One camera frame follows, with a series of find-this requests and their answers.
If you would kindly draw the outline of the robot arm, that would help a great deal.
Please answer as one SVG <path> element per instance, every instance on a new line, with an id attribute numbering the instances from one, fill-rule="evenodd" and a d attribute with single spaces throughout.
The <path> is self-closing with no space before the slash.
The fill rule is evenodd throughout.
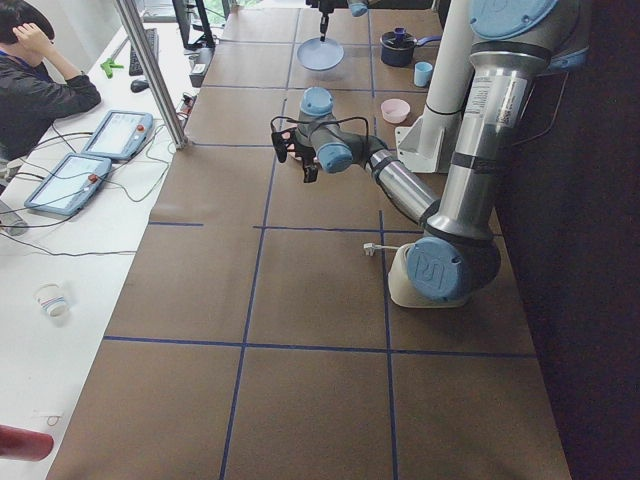
<path id="1" fill-rule="evenodd" d="M 395 151 L 345 132 L 321 87 L 272 132 L 278 159 L 298 158 L 306 182 L 358 165 L 422 228 L 393 260 L 395 304 L 457 307 L 496 277 L 489 218 L 527 100 L 537 78 L 585 62 L 590 23 L 587 1 L 452 1 L 423 113 L 397 130 Z"/>
<path id="2" fill-rule="evenodd" d="M 353 17 L 359 17 L 364 15 L 369 10 L 369 2 L 361 0 L 310 0 L 306 2 L 311 8 L 316 8 L 321 13 L 320 20 L 320 41 L 326 40 L 328 32 L 330 15 L 334 13 L 336 9 L 346 8 L 351 12 Z"/>

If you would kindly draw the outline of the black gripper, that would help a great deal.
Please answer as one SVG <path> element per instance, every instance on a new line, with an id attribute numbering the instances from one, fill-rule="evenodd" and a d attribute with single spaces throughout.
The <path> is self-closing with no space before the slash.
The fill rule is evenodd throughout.
<path id="1" fill-rule="evenodd" d="M 320 41 L 324 42 L 326 40 L 327 33 L 327 19 L 329 15 L 332 14 L 336 8 L 340 6 L 340 2 L 338 0 L 316 0 L 314 2 L 314 7 L 318 9 L 321 13 L 321 21 L 320 21 Z"/>
<path id="2" fill-rule="evenodd" d="M 288 150 L 292 155 L 302 161 L 303 182 L 305 184 L 317 181 L 318 164 L 316 160 L 316 151 L 311 145 L 311 141 L 305 136 L 299 127 L 289 129 L 290 145 Z"/>

